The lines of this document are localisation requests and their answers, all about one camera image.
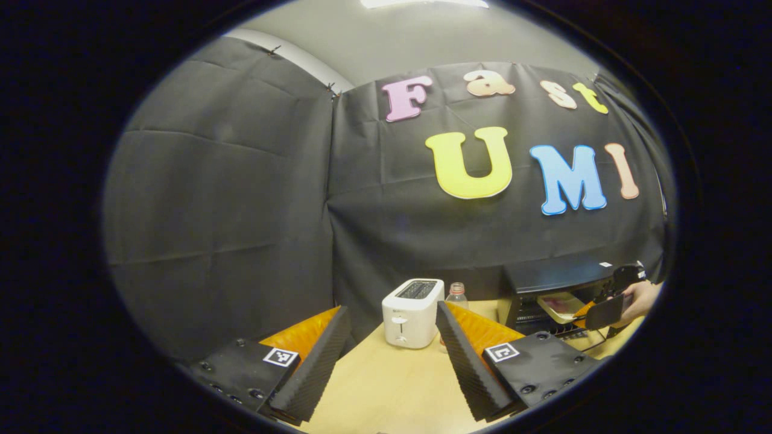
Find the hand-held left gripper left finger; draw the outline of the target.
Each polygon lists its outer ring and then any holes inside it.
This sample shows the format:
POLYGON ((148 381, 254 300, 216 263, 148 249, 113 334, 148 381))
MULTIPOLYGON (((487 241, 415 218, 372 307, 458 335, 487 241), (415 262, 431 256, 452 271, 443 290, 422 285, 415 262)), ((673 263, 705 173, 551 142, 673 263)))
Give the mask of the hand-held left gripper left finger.
POLYGON ((309 422, 351 331, 334 307, 262 339, 238 338, 184 373, 230 406, 289 424, 309 422))

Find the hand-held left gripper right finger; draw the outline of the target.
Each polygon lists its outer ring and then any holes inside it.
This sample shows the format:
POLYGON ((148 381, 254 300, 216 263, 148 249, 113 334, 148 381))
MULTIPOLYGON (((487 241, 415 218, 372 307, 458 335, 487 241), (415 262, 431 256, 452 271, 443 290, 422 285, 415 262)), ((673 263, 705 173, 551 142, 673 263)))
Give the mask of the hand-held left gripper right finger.
POLYGON ((522 335, 453 303, 438 302, 436 325, 477 421, 549 402, 601 365, 551 333, 522 335))

